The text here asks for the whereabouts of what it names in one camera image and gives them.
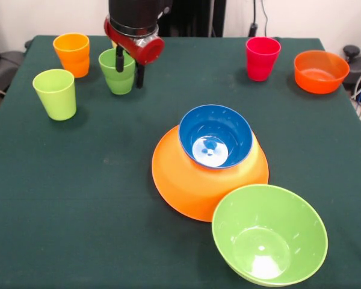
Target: cup rim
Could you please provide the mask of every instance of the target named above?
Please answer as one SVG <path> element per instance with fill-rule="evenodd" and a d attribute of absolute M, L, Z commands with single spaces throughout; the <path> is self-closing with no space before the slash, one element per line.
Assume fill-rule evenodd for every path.
<path fill-rule="evenodd" d="M 67 73 L 67 74 L 71 77 L 71 82 L 70 82 L 70 84 L 69 84 L 67 87 L 65 87 L 65 88 L 63 88 L 63 89 L 61 89 L 61 90 L 56 90 L 56 91 L 54 91 L 54 92 L 46 92 L 46 91 L 44 91 L 44 90 L 38 89 L 38 88 L 35 86 L 35 81 L 36 81 L 36 79 L 37 79 L 38 77 L 41 77 L 41 76 L 43 76 L 43 74 L 46 74 L 46 73 L 49 73 L 49 72 L 55 71 L 55 70 L 59 70 L 60 72 Z M 32 86 L 33 86 L 34 89 L 36 89 L 38 92 L 41 92 L 41 93 L 50 93 L 50 94 L 51 94 L 51 93 L 58 93 L 58 92 L 65 91 L 65 90 L 68 89 L 74 82 L 75 82 L 75 77 L 73 76 L 72 72 L 70 72 L 70 71 L 68 71 L 68 70 L 66 70 L 66 69 L 56 68 L 56 69 L 48 69 L 48 70 L 44 70 L 44 71 L 40 72 L 38 75 L 36 75 L 36 76 L 34 77 L 34 79 L 33 79 L 33 81 L 32 81 Z"/>
<path fill-rule="evenodd" d="M 59 39 L 59 38 L 62 38 L 64 36 L 68 36 L 68 35 L 80 35 L 80 36 L 84 36 L 86 38 L 86 43 L 85 45 L 81 46 L 80 48 L 76 48 L 76 49 L 61 49 L 59 47 L 56 46 L 56 41 Z M 62 35 L 59 35 L 58 37 L 56 37 L 54 39 L 54 42 L 52 43 L 54 48 L 56 50 L 59 50 L 59 51 L 64 51 L 64 52 L 75 52 L 75 51 L 79 51 L 79 50 L 82 50 L 83 48 L 85 48 L 88 44 L 90 43 L 90 39 L 88 38 L 87 35 L 83 34 L 83 33 L 77 33 L 77 32 L 69 32 L 69 33 L 64 33 Z"/>
<path fill-rule="evenodd" d="M 104 53 L 109 52 L 110 50 L 116 51 L 116 48 L 109 48 L 109 49 L 107 49 L 107 50 L 104 50 L 102 53 L 99 54 L 99 57 L 97 58 L 97 60 L 98 60 L 98 62 L 99 62 L 99 64 L 100 64 L 101 66 L 104 66 L 104 67 L 106 67 L 106 68 L 115 69 L 114 66 L 106 65 L 106 64 L 104 64 L 103 62 L 100 61 L 100 58 L 102 57 L 102 55 L 103 55 Z M 136 62 L 136 60 L 135 60 L 131 55 L 128 55 L 128 56 L 131 57 L 132 61 L 131 61 L 129 64 L 124 65 L 123 68 L 127 68 L 127 67 L 135 64 L 135 62 Z"/>
<path fill-rule="evenodd" d="M 248 46 L 248 43 L 249 43 L 250 41 L 254 40 L 254 39 L 268 39 L 268 40 L 271 40 L 272 42 L 275 42 L 275 43 L 278 44 L 278 46 L 279 46 L 278 51 L 273 52 L 273 53 L 259 53 L 259 52 L 256 52 L 256 51 L 250 49 L 249 46 Z M 259 54 L 259 55 L 274 55 L 274 54 L 278 54 L 279 52 L 281 52 L 282 45 L 281 45 L 281 43 L 279 43 L 276 39 L 271 38 L 271 37 L 252 37 L 252 38 L 250 38 L 250 39 L 248 39 L 248 40 L 246 41 L 246 48 L 247 48 L 249 51 L 251 51 L 252 53 L 256 53 L 256 54 Z"/>

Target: plastic bowl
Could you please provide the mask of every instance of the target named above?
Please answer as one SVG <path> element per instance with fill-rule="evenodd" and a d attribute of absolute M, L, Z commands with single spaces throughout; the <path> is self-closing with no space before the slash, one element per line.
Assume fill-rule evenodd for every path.
<path fill-rule="evenodd" d="M 215 209 L 212 233 L 228 265 L 263 286 L 299 283 L 322 266 L 327 254 L 327 233 L 317 212 L 273 185 L 229 193 Z"/>
<path fill-rule="evenodd" d="M 202 105 L 190 110 L 179 125 L 179 140 L 195 162 L 226 169 L 243 161 L 253 145 L 246 120 L 222 105 Z"/>
<path fill-rule="evenodd" d="M 266 156 L 253 135 L 247 158 L 235 167 L 212 170 L 200 166 L 182 149 L 179 125 L 163 136 L 152 157 L 152 177 L 159 194 L 175 210 L 195 220 L 210 222 L 225 195 L 250 184 L 267 184 Z"/>
<path fill-rule="evenodd" d="M 294 59 L 295 82 L 310 93 L 331 93 L 342 84 L 348 74 L 348 63 L 330 52 L 305 51 Z"/>

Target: green cup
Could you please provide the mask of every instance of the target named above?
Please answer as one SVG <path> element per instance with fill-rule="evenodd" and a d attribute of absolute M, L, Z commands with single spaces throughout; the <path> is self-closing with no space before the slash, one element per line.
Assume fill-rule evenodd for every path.
<path fill-rule="evenodd" d="M 66 120 L 75 115 L 75 77 L 71 72 L 46 70 L 38 74 L 32 84 L 51 119 Z"/>
<path fill-rule="evenodd" d="M 99 56 L 99 64 L 106 83 L 111 92 L 115 95 L 125 95 L 129 93 L 134 85 L 135 78 L 135 60 L 123 51 L 125 57 L 125 65 L 123 72 L 116 71 L 116 49 L 111 48 Z"/>

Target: stacked bowls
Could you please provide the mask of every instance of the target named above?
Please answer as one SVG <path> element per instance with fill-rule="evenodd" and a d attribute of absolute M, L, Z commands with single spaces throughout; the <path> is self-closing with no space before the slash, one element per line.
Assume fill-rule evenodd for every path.
<path fill-rule="evenodd" d="M 265 154 L 245 118 L 230 108 L 202 105 L 184 115 L 158 143 L 152 175 L 171 207 L 212 222 L 221 256 L 252 283 L 296 284 L 325 260 L 321 218 L 298 195 L 267 184 Z"/>
<path fill-rule="evenodd" d="M 249 124 L 222 105 L 190 110 L 158 143 L 152 160 L 155 185 L 180 213 L 205 222 L 232 190 L 267 184 L 268 164 Z"/>

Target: table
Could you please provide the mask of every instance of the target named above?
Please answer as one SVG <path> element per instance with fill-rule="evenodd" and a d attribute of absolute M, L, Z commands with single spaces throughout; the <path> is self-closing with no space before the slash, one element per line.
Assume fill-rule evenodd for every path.
<path fill-rule="evenodd" d="M 112 95 L 90 37 L 78 111 L 49 119 L 31 81 L 60 67 L 52 36 L 37 36 L 0 108 L 0 288 L 257 288 L 226 265 L 211 226 L 170 208 L 151 176 L 160 138 L 190 109 L 227 105 L 251 125 L 270 184 L 321 215 L 329 252 L 294 288 L 361 288 L 361 124 L 342 88 L 314 96 L 292 62 L 318 39 L 279 39 L 268 81 L 245 74 L 245 39 L 166 39 L 145 86 Z"/>

